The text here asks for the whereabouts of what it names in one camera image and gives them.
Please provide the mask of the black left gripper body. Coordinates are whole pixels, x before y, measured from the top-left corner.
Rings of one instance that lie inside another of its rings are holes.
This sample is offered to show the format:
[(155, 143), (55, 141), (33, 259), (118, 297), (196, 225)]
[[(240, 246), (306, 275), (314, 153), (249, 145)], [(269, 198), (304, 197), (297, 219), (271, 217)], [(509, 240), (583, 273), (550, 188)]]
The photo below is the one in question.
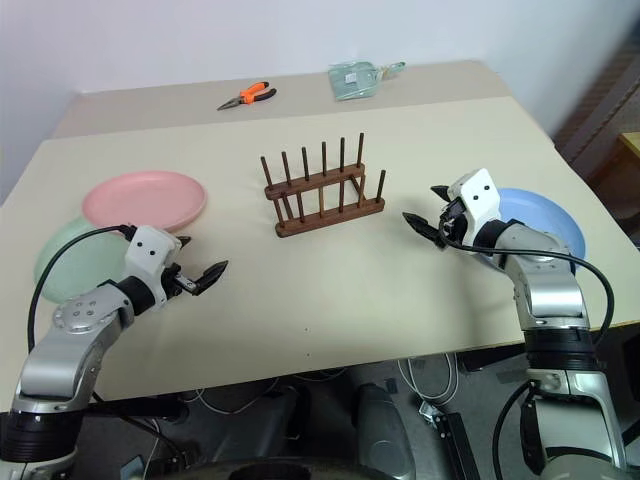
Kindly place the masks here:
[(182, 267), (180, 265), (172, 263), (161, 274), (161, 286), (167, 299), (179, 296), (182, 292), (187, 292), (191, 295), (196, 294), (196, 283), (183, 275), (181, 270)]

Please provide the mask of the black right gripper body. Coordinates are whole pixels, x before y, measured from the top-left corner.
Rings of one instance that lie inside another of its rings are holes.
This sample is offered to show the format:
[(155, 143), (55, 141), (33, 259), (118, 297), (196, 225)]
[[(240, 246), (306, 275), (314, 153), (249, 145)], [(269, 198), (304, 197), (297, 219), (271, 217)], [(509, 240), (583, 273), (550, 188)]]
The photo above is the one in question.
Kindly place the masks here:
[(466, 205), (461, 197), (449, 202), (443, 209), (438, 224), (437, 247), (445, 249), (455, 245), (466, 248), (464, 238), (468, 229)]

